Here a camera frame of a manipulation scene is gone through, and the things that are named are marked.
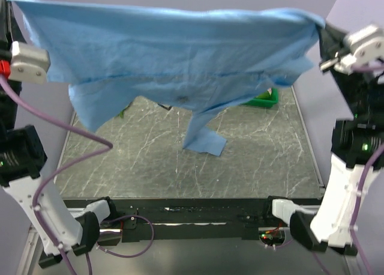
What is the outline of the light blue shirt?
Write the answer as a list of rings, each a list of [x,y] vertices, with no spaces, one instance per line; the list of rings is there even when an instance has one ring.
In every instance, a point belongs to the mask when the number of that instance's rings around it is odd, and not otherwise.
[[[295,8],[185,11],[10,0],[33,44],[48,51],[51,82],[89,131],[136,97],[192,112],[183,147],[219,156],[225,138],[208,128],[223,109],[270,88],[290,87],[312,67],[307,52],[325,20]]]

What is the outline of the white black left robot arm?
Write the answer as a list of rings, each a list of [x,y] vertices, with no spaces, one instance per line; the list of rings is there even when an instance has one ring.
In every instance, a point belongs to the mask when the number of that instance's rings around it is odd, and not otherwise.
[[[69,252],[89,255],[100,236],[100,224],[112,228],[119,220],[109,198],[96,200],[81,216],[73,217],[53,178],[41,176],[47,156],[36,128],[14,126],[16,111],[22,107],[53,125],[102,144],[103,152],[112,149],[109,141],[40,112],[20,98],[21,84],[45,83],[49,67],[49,54],[24,41],[11,2],[1,0],[1,187],[18,202],[38,232],[44,246],[42,268],[68,261]]]

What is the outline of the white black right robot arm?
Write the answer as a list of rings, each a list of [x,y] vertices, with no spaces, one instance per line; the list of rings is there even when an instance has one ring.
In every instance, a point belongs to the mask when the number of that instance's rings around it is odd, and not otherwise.
[[[332,132],[331,172],[317,211],[270,196],[262,219],[285,223],[310,251],[333,249],[356,256],[352,232],[371,183],[383,169],[383,29],[370,24],[347,34],[331,25],[319,31],[319,68],[330,72],[353,118],[339,119]]]

